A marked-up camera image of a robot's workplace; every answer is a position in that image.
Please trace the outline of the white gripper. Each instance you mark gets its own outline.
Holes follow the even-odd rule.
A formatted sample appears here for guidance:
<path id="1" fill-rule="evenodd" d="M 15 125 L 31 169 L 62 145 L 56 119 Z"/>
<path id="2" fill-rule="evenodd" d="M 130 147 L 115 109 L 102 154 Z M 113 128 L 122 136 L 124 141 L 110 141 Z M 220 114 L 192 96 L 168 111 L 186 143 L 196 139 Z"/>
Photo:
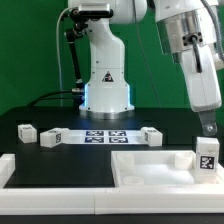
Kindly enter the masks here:
<path id="1" fill-rule="evenodd" d="M 201 72 L 196 69 L 193 50 L 181 53 L 181 68 L 185 77 L 190 105 L 194 112 L 199 112 L 203 134 L 214 136 L 217 134 L 214 109 L 219 108 L 222 104 L 221 93 L 210 48 L 207 45 L 200 47 L 199 56 Z"/>

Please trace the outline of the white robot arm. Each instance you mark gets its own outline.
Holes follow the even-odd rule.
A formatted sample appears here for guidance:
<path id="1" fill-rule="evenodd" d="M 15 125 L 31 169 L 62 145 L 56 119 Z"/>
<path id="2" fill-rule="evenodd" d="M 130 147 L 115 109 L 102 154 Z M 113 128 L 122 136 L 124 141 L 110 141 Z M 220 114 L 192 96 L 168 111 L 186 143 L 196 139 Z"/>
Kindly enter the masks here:
<path id="1" fill-rule="evenodd" d="M 80 112 L 98 119 L 118 119 L 134 110 L 124 79 L 125 45 L 112 24 L 142 20 L 150 3 L 163 51 L 176 56 L 185 77 L 191 108 L 203 134 L 217 133 L 215 110 L 222 104 L 216 70 L 221 60 L 218 0 L 68 0 L 76 34 L 90 41 L 91 75 Z"/>

